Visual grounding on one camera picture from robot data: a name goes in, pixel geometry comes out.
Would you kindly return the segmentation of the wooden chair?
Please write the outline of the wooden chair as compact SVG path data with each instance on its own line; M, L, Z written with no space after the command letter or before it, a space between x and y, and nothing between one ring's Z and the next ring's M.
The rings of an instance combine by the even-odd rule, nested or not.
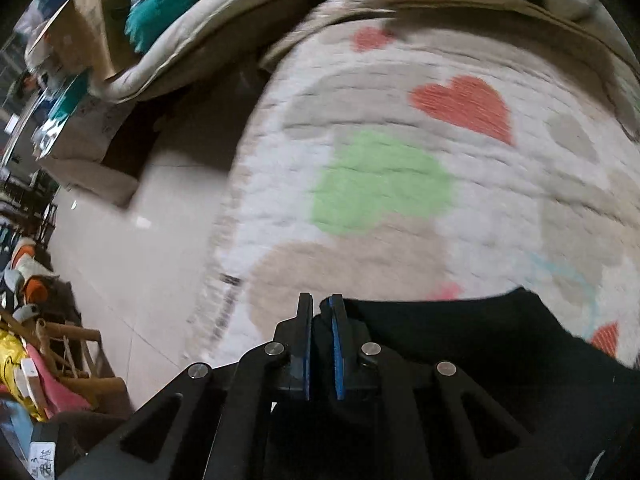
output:
M65 412L97 410L126 392L120 377L105 376L93 356L101 333L36 318L18 322L1 311L1 389L38 422Z

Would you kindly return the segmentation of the heart patterned quilted bedspread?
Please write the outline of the heart patterned quilted bedspread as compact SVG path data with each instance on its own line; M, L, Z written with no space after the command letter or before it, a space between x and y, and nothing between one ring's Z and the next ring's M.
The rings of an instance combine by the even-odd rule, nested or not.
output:
M236 360L301 292L423 301L523 286L638 365L631 55L557 20L329 0L262 66L183 359Z

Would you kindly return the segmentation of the black pants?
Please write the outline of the black pants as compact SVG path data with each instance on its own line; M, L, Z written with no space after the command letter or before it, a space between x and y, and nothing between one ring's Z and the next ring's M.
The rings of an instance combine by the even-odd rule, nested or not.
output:
M634 479L639 374L526 289L332 296L312 321L307 479Z

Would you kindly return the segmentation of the brown cardboard box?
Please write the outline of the brown cardboard box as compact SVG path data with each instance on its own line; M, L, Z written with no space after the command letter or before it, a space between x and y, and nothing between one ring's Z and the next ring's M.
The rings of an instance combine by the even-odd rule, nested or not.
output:
M90 70L109 80L137 63L125 25L131 0L66 0L29 37L26 65L32 72L78 75Z

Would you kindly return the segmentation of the beige seat cushion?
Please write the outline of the beige seat cushion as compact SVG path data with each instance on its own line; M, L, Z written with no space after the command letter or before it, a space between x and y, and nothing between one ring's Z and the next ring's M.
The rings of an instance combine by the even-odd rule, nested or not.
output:
M136 65L108 81L90 78L89 93L123 103L142 96L164 73L234 18L276 0L200 0L160 34Z

